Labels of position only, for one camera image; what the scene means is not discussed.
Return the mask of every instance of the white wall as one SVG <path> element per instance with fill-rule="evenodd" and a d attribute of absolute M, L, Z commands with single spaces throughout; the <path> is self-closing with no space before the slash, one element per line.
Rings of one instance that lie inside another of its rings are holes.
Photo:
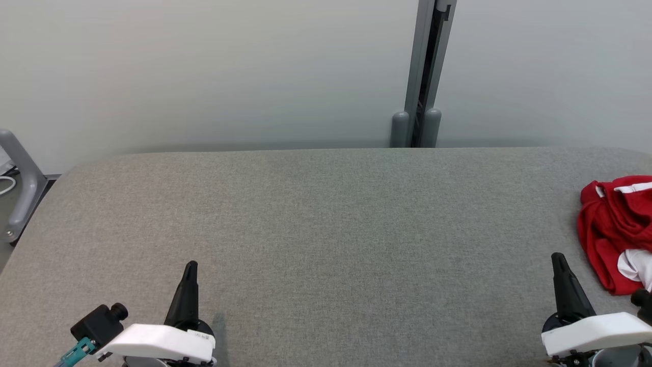
<path fill-rule="evenodd" d="M 418 0 L 4 0 L 0 127 L 45 174 L 118 153 L 382 147 Z"/>
<path fill-rule="evenodd" d="M 652 153 L 652 1 L 458 0 L 438 146 Z"/>

